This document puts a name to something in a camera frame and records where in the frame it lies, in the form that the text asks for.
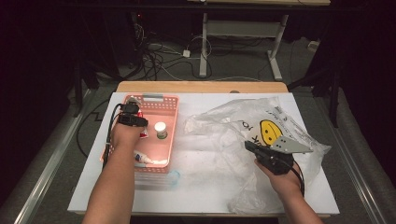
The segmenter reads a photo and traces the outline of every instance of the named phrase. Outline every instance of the person's right hand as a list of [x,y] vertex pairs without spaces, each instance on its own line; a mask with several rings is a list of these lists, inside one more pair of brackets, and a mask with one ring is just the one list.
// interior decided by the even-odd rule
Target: person's right hand
[[[254,162],[266,175],[268,175],[271,185],[278,194],[280,200],[287,200],[296,195],[303,196],[300,191],[300,181],[295,173],[289,171],[286,175],[274,175],[270,170],[261,165],[257,159]],[[294,163],[293,168],[300,173],[297,164]]]

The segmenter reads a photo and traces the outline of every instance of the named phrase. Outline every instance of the wooden table edge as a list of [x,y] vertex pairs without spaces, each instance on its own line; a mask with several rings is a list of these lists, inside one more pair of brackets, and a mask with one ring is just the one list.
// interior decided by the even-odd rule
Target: wooden table edge
[[281,93],[283,82],[122,81],[117,92]]

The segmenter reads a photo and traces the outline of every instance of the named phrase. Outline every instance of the white table surface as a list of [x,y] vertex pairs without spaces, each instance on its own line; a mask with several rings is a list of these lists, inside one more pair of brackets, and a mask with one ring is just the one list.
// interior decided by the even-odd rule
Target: white table surface
[[[106,142],[111,112],[116,104],[122,102],[125,94],[125,92],[115,92],[111,97],[102,125],[92,145],[91,153],[67,209],[70,212],[85,213],[87,209],[91,191],[102,170],[99,158]],[[291,93],[166,94],[179,96],[171,171],[179,173],[180,177],[177,184],[171,187],[136,186],[133,213],[178,214],[180,216],[232,215],[227,204],[238,193],[240,187],[232,184],[234,182],[232,176],[224,175],[221,171],[216,170],[216,167],[210,165],[215,153],[213,150],[206,149],[209,141],[205,136],[183,133],[183,122],[188,116],[204,113],[233,99],[259,99],[277,96],[282,108],[304,127],[304,122]],[[305,199],[320,215],[339,214],[322,168],[309,188],[305,190]],[[282,209],[272,212],[272,214],[282,213],[284,213]]]

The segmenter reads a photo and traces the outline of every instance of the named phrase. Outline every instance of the wrist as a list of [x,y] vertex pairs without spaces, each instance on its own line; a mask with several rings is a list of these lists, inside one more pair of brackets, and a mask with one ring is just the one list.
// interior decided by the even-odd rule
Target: wrist
[[297,203],[299,201],[305,201],[303,194],[300,190],[291,190],[288,193],[278,193],[277,196],[279,197],[282,203]]
[[126,126],[117,124],[117,130],[113,133],[113,147],[134,147],[143,132],[143,127]]

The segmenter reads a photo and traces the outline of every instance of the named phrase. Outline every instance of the forearm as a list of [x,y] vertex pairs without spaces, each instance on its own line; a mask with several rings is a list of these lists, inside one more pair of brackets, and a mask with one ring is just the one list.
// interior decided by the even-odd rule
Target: forearm
[[297,192],[294,196],[280,198],[285,208],[288,220],[292,224],[317,224],[323,223],[315,211],[305,201],[303,195]]
[[134,203],[134,145],[115,148],[92,190],[83,223],[129,223]]

